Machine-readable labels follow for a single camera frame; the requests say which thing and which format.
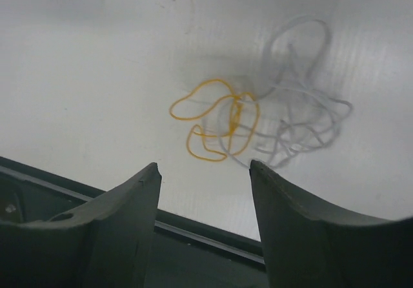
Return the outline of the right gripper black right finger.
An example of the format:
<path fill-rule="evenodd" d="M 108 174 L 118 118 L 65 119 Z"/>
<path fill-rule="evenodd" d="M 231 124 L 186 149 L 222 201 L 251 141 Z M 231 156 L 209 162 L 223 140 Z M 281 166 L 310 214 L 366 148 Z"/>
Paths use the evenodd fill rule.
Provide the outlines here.
<path fill-rule="evenodd" d="M 250 180 L 271 287 L 411 287 L 412 219 L 334 205 L 260 161 Z"/>

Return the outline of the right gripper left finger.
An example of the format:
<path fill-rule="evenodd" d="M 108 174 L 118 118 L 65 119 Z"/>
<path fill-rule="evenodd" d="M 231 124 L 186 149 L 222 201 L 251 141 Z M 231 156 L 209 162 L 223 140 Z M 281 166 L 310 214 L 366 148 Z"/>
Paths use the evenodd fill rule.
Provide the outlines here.
<path fill-rule="evenodd" d="M 151 163 L 115 188 L 30 221 L 25 180 L 1 172 L 2 287 L 143 287 L 161 175 Z"/>

